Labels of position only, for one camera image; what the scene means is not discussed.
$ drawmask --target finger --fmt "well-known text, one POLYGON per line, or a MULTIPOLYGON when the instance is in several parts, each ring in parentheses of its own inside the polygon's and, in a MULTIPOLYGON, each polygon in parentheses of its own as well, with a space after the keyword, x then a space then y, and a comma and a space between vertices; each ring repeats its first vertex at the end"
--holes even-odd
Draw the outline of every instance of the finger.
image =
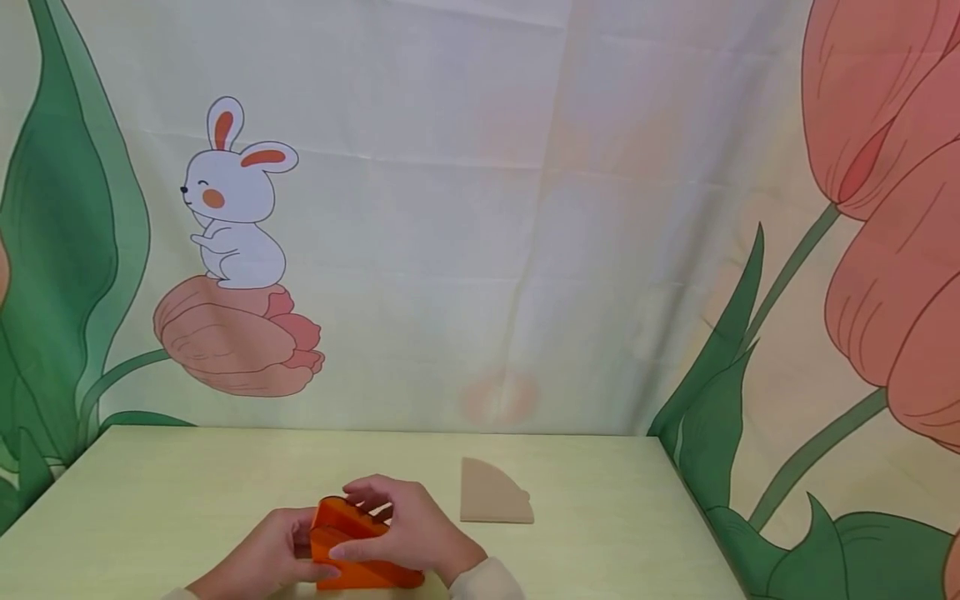
POLYGON ((346 484, 344 486, 344 492, 371 491, 390 497, 391 492, 396 489, 397 483, 399 483, 397 480, 387 477, 386 475, 370 475, 368 477, 355 479, 346 484))
POLYGON ((340 570, 337 567, 308 561, 294 561, 291 571, 297 581, 305 583, 340 577, 340 570))
POLYGON ((283 520, 290 523, 291 527, 297 526, 299 528, 310 529, 310 524, 313 523, 313 516, 317 513, 317 508, 308 506, 301 509, 281 509, 279 513, 282 515, 283 520))
POLYGON ((354 492, 347 496, 347 504, 356 507, 361 513, 369 513, 376 509, 390 504, 390 498, 370 490, 363 492, 354 492))
POLYGON ((389 560, 389 544, 388 536, 345 541, 330 548, 330 558, 352 563, 389 560))
POLYGON ((394 507, 388 506, 387 508, 383 509, 382 511, 380 511, 379 513, 373 516, 373 522, 382 523, 384 521, 387 521, 393 518, 393 516, 394 516, 394 507))
POLYGON ((310 544, 298 543, 294 545, 294 556, 298 559, 313 558, 313 554, 310 551, 310 544))
POLYGON ((285 519, 290 527, 290 533, 294 544, 303 544, 310 542, 310 526, 313 524, 313 517, 317 509, 312 507, 302 509, 287 509, 285 519))

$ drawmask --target tulip petal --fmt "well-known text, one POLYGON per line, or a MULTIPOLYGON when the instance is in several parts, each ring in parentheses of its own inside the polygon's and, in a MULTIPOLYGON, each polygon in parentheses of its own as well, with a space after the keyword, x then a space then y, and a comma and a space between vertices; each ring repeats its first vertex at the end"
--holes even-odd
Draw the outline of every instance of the tulip petal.
POLYGON ((842 209, 869 216, 928 156, 960 134, 960 52, 947 55, 917 87, 886 134, 876 165, 842 209))
POLYGON ((960 142, 924 161, 857 233, 827 292, 830 339, 883 386, 910 328, 960 273, 960 142))
POLYGON ((958 17, 960 0, 813 3, 804 40, 804 131, 814 178, 845 214, 865 219, 876 208, 857 194, 890 144, 884 131, 943 57, 958 17), (850 199, 857 202, 845 207, 850 199))
POLYGON ((890 412, 904 427, 960 453, 960 277, 910 331, 890 375, 890 412))
POLYGON ((257 316, 275 316, 289 306, 290 294, 281 285, 256 290, 225 290, 207 276, 190 277, 170 290, 154 311, 154 334, 158 339, 163 328, 184 312, 202 304, 235 308, 257 316))
POLYGON ((243 310, 200 304, 168 323, 160 342, 192 371, 256 372, 293 356, 296 343, 282 327, 243 310))
POLYGON ((271 365, 257 372, 209 373, 186 369, 198 381, 234 396, 283 397, 301 392, 313 379, 307 367, 271 365))
POLYGON ((277 315, 271 319, 275 324, 293 336, 297 341, 298 350, 310 350, 317 347, 320 343, 320 326, 313 323, 303 315, 286 314, 277 315))
POLYGON ((306 367, 313 373, 318 373, 324 367, 324 360, 326 356, 322 352, 294 350, 294 355, 284 361, 283 366, 289 369, 306 367))

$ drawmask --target table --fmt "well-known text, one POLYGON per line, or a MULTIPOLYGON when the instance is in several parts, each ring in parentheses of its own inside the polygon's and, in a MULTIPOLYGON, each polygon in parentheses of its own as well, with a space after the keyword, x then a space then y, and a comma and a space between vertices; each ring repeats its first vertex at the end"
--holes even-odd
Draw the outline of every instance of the table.
MULTIPOLYGON (((534 525, 461 524, 531 599, 742 599, 660 443, 499 436, 114 426, 0 538, 0 598, 158 598, 222 559, 280 506, 311 506, 358 476, 421 481, 459 514, 460 460, 503 469, 534 525)), ((281 598, 446 598, 418 590, 281 598)))

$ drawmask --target orange plastic piece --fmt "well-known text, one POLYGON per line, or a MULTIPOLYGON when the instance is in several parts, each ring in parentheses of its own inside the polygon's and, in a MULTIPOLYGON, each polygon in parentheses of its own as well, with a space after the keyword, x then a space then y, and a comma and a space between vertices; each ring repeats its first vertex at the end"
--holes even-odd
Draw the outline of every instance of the orange plastic piece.
POLYGON ((388 525, 373 522, 372 517, 360 513, 344 498, 329 496, 321 500, 310 527, 310 555, 314 563, 340 569, 340 577, 317 582, 317 589, 412 589, 423 585, 423 573, 393 563, 350 563, 330 558, 330 548, 342 541, 376 538, 388 531, 388 525))

